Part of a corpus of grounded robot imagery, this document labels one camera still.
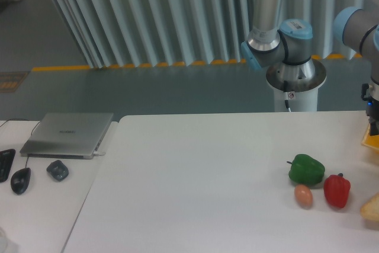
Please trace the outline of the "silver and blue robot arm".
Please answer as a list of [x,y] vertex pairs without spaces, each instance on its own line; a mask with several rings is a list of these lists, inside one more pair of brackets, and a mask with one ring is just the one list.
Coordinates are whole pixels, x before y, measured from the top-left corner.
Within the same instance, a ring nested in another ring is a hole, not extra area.
[[[252,30],[241,44],[242,55],[251,68],[268,68],[275,111],[316,111],[326,69],[311,58],[312,26],[297,18],[280,22],[280,6],[281,0],[254,0]],[[368,133],[378,136],[378,17],[347,7],[336,16],[333,33],[371,63],[371,80],[362,85],[361,99],[367,103]]]

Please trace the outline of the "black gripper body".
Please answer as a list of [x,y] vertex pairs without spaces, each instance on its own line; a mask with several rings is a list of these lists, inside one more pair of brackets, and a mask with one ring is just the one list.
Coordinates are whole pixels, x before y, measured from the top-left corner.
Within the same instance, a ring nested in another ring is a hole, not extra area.
[[378,100],[372,95],[374,93],[375,85],[368,83],[362,84],[361,99],[367,103],[366,115],[369,117],[370,123],[378,123]]

